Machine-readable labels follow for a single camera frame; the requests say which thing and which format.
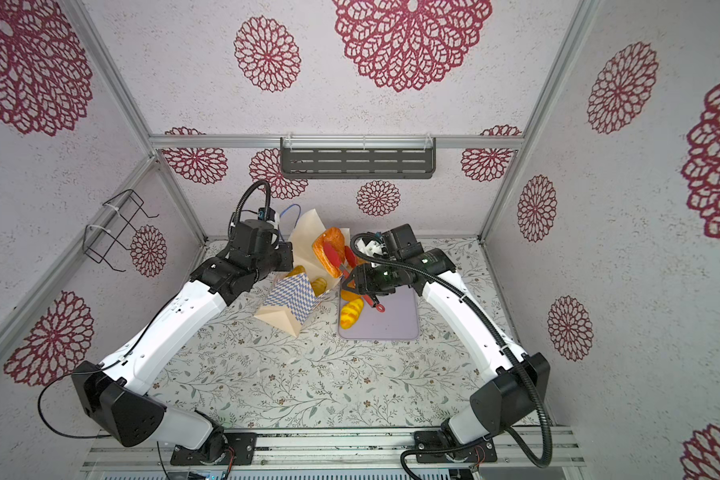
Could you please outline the striped swirl bread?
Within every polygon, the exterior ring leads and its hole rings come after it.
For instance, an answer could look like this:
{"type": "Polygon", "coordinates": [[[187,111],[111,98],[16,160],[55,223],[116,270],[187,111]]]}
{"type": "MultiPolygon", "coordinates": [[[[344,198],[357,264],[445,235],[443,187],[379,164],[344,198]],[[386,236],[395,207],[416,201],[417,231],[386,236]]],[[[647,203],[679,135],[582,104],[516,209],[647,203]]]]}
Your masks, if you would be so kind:
{"type": "Polygon", "coordinates": [[[298,275],[305,274],[305,273],[306,273],[305,267],[302,265],[297,265],[286,275],[286,277],[298,276],[298,275]]]}

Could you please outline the red kitchen tongs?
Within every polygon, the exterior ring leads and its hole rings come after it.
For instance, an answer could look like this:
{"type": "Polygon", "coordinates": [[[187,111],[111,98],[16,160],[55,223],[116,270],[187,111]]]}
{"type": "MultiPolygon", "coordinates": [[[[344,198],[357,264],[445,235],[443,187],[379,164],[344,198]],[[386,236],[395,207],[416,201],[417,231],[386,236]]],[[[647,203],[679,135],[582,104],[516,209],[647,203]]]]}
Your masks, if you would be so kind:
{"type": "MultiPolygon", "coordinates": [[[[323,242],[323,250],[330,261],[330,263],[336,267],[343,276],[344,280],[348,280],[350,277],[350,271],[345,268],[345,266],[340,262],[340,257],[338,252],[333,248],[333,246],[329,243],[324,241],[323,242]]],[[[378,301],[373,300],[369,295],[362,295],[362,298],[366,301],[368,305],[370,305],[373,309],[380,313],[385,312],[385,308],[382,304],[380,304],[378,301]]]]}

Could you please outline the blue checkered paper bag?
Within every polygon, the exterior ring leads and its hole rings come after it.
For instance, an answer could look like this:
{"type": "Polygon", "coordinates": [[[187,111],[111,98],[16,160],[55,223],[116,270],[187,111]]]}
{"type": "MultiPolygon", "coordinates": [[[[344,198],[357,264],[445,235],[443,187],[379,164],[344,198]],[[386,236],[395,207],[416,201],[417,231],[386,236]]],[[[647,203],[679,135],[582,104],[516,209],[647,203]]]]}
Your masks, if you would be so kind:
{"type": "MultiPolygon", "coordinates": [[[[286,277],[290,270],[276,275],[265,300],[254,313],[256,319],[293,337],[299,336],[312,311],[327,298],[331,290],[339,285],[342,278],[342,275],[339,278],[330,276],[312,250],[313,242],[327,229],[329,228],[324,225],[315,209],[308,210],[301,215],[288,241],[293,246],[294,267],[302,265],[305,267],[306,273],[286,277]],[[319,277],[327,280],[327,291],[322,296],[316,297],[310,283],[319,277]]],[[[338,229],[342,231],[345,238],[346,256],[350,230],[338,229]]]]}

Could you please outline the long orange bread loaf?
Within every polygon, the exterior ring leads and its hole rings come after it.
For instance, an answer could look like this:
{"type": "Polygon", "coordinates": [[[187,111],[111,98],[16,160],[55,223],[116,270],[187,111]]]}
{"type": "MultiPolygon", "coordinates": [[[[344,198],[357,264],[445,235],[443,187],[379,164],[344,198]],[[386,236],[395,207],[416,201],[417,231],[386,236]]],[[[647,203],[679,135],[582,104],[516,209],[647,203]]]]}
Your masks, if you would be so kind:
{"type": "Polygon", "coordinates": [[[351,302],[353,300],[356,300],[359,298],[358,294],[355,294],[353,292],[347,291],[347,290],[341,290],[341,298],[344,301],[351,302]]]}

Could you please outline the round golden bun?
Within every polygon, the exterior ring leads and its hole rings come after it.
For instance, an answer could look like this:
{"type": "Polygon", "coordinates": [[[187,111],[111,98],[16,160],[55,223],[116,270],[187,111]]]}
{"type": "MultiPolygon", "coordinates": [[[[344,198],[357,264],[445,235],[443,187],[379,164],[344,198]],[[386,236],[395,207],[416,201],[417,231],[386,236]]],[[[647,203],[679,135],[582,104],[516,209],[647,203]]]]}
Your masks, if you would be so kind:
{"type": "Polygon", "coordinates": [[[322,296],[327,291],[327,280],[325,278],[316,278],[310,285],[316,297],[322,296]]]}

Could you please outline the small yellow striped bun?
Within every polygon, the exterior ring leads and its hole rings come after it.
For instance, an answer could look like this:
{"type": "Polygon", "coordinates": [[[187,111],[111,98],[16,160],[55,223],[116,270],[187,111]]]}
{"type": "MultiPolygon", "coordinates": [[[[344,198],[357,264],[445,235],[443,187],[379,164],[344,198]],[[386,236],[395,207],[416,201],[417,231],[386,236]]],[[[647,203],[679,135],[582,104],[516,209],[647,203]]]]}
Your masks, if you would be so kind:
{"type": "Polygon", "coordinates": [[[339,317],[339,326],[341,329],[347,330],[354,326],[361,316],[365,306],[365,301],[358,297],[344,304],[339,317]]]}

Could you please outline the brown croissant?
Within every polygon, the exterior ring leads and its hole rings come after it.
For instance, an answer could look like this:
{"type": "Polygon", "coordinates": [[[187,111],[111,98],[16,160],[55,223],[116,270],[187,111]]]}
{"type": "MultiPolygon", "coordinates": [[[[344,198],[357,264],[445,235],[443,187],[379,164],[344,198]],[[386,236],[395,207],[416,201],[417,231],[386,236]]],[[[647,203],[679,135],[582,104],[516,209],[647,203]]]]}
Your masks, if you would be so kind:
{"type": "Polygon", "coordinates": [[[326,272],[333,278],[339,278],[341,267],[346,262],[345,238],[336,227],[329,228],[320,234],[312,244],[312,250],[326,272]]]}

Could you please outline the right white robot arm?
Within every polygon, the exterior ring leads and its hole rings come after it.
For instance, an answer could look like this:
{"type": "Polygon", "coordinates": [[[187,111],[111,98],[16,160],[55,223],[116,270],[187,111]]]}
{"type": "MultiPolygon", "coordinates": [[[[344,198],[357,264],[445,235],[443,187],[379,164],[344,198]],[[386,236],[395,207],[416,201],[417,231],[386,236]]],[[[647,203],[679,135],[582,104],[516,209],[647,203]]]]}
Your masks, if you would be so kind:
{"type": "Polygon", "coordinates": [[[444,424],[453,443],[496,436],[531,414],[539,420],[542,443],[551,443],[544,408],[548,362],[541,354],[526,353],[497,326],[447,254],[426,251],[408,224],[383,234],[355,234],[350,249],[364,261],[350,275],[358,294],[378,300],[398,288],[413,289],[446,320],[477,367],[483,385],[469,406],[444,424]]]}

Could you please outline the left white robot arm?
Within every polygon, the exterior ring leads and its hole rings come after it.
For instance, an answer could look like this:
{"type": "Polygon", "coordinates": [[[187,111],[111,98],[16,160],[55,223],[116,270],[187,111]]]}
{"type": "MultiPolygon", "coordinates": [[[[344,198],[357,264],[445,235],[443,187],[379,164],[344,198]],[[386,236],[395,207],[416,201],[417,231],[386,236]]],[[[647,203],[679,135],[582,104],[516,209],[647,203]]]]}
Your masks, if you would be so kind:
{"type": "Polygon", "coordinates": [[[71,378],[84,413],[124,447],[169,442],[211,457],[223,430],[210,418],[149,395],[167,363],[208,321],[272,272],[293,266],[293,250],[274,221],[235,221],[226,246],[205,260],[159,313],[98,364],[84,361],[71,378]]]}

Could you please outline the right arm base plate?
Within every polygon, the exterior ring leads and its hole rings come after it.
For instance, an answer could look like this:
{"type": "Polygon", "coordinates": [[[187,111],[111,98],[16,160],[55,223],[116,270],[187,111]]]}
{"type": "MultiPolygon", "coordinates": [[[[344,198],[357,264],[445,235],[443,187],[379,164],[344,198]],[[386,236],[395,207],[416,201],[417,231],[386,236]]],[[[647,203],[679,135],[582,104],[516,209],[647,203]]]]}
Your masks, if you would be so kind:
{"type": "Polygon", "coordinates": [[[416,462],[436,463],[495,463],[497,451],[491,439],[479,438],[480,443],[458,444],[442,431],[418,430],[413,434],[416,462]]]}

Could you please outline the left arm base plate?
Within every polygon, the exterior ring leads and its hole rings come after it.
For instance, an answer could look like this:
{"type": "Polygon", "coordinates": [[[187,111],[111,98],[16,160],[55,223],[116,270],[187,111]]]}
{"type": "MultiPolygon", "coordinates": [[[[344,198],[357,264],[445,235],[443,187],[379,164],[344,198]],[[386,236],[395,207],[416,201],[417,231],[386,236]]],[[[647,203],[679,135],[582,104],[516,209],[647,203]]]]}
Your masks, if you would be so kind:
{"type": "Polygon", "coordinates": [[[172,466],[251,465],[257,439],[256,433],[212,433],[198,450],[175,447],[170,464],[172,466]]]}

